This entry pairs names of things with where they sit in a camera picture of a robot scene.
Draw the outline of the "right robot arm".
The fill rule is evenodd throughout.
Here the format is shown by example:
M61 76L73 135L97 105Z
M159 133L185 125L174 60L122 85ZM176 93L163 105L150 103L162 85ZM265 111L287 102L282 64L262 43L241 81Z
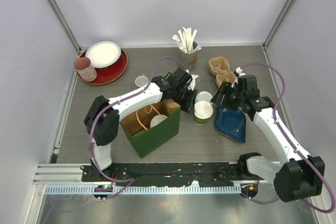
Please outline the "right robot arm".
M296 141L271 99L260 95L255 76L239 76L236 83L223 82L211 102L234 111L241 109L246 113L264 133L280 161L275 164L259 153L243 154L238 160L239 177L250 179L256 175L266 180L274 186L283 202L321 194L324 161L319 156L311 156Z

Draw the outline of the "white cup lid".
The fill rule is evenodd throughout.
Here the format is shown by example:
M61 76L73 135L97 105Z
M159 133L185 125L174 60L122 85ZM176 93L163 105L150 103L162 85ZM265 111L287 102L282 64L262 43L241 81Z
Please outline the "white cup lid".
M213 106L207 101L199 101L194 104L194 114L199 119L208 119L213 114Z
M167 119L166 115L158 114L154 116L150 122L150 128L153 128Z

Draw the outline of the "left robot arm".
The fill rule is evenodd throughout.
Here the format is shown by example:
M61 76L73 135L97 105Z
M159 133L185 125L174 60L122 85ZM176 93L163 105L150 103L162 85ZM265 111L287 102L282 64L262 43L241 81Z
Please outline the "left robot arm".
M132 178L119 180L111 177L111 143L118 135L120 121L143 107L164 100L172 100L180 105L182 111L194 113L198 79L198 75L177 68L166 77L153 77L146 85L127 94L110 99L102 95L96 97L84 120L94 176L102 182L134 181Z

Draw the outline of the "stack of white lids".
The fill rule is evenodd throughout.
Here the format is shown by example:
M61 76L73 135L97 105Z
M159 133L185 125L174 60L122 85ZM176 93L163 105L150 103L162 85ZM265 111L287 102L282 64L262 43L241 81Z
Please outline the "stack of white lids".
M195 98L195 102L206 101L211 103L211 99L213 98L212 94L207 91L201 91L197 94Z

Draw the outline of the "green paper bag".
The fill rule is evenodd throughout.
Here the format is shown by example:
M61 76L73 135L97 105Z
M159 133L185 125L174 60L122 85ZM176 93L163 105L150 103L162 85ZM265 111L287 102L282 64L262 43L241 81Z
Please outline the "green paper bag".
M152 118L158 114L166 115L167 119L150 128ZM180 114L179 104L164 100L142 107L120 124L134 150L144 158L179 133Z

